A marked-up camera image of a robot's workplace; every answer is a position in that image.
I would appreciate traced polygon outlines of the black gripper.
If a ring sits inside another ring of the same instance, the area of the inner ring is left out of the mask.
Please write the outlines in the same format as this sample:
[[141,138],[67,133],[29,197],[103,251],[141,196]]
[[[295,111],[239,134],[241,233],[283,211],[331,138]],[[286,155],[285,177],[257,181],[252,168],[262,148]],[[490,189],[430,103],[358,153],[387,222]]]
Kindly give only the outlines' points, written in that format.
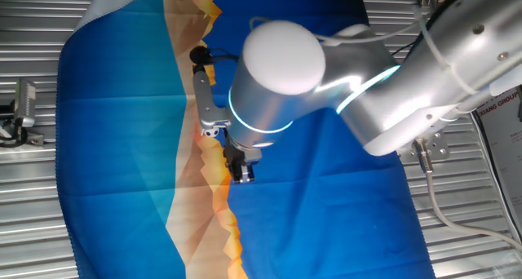
[[262,158],[260,149],[237,147],[234,143],[226,143],[223,155],[234,184],[255,181],[252,165]]

